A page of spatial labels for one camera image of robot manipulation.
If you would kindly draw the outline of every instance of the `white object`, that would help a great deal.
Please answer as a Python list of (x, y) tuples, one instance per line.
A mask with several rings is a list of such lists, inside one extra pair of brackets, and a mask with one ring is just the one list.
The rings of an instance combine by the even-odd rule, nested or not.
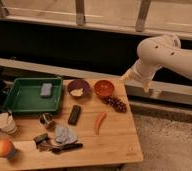
[(139, 59), (121, 79), (135, 79), (142, 83), (145, 92), (156, 71), (162, 67), (192, 80), (192, 50), (181, 49), (181, 42), (175, 35), (144, 39), (139, 43), (137, 53)]
[(41, 92), (40, 92), (40, 96), (41, 97), (50, 97), (52, 95), (52, 88), (53, 88), (52, 83), (43, 83)]
[(13, 116), (7, 112), (0, 114), (0, 130), (7, 134), (12, 134), (17, 130)]

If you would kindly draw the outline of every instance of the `small bowl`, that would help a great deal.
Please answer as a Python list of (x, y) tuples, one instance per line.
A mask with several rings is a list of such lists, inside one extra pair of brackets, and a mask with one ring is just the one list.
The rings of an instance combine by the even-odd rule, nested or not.
[(115, 87), (108, 80), (99, 80), (94, 85), (94, 91), (99, 98), (109, 97), (113, 94)]
[(89, 83), (83, 79), (75, 79), (71, 81), (67, 86), (67, 90), (70, 95), (75, 98), (87, 96), (91, 92)]

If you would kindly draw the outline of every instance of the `white cup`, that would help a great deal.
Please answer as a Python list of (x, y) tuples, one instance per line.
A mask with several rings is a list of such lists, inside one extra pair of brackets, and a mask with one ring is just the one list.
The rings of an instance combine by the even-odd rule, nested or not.
[(13, 116), (7, 112), (0, 114), (0, 130), (12, 134), (17, 130)]

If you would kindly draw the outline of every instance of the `tray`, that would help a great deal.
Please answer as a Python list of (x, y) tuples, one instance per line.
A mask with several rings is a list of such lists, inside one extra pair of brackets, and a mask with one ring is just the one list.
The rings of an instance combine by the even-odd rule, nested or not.
[[(52, 95), (41, 97), (43, 83), (52, 83)], [(31, 114), (49, 112), (57, 114), (62, 96), (61, 78), (17, 78), (1, 108), (13, 114)]]

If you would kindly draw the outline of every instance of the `black wall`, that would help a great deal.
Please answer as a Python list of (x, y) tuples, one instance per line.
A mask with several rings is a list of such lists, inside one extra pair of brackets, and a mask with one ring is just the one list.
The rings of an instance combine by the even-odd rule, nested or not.
[[(128, 34), (0, 21), (0, 58), (123, 74), (137, 59), (138, 43), (146, 38)], [(192, 41), (182, 41), (192, 49)], [(157, 81), (192, 85), (192, 81), (167, 69)]]

